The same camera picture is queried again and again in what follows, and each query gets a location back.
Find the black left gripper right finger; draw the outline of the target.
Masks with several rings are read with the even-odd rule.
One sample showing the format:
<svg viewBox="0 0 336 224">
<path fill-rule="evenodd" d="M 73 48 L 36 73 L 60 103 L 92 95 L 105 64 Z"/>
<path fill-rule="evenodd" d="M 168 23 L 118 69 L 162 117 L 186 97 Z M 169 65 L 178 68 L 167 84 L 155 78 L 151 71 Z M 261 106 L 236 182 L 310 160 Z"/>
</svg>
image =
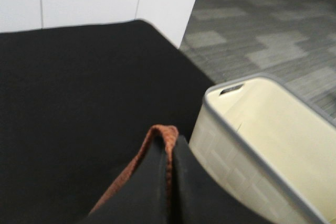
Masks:
<svg viewBox="0 0 336 224">
<path fill-rule="evenodd" d="M 270 223 L 214 181 L 191 152 L 184 136 L 173 149 L 169 223 Z"/>
</svg>

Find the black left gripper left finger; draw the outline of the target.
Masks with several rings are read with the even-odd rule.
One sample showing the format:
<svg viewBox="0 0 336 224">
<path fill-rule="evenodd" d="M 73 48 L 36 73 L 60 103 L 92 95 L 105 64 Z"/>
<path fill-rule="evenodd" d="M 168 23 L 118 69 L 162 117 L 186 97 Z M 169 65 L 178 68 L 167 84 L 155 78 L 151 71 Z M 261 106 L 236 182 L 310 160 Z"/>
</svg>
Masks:
<svg viewBox="0 0 336 224">
<path fill-rule="evenodd" d="M 166 153 L 156 137 L 124 186 L 81 223 L 168 223 Z"/>
</svg>

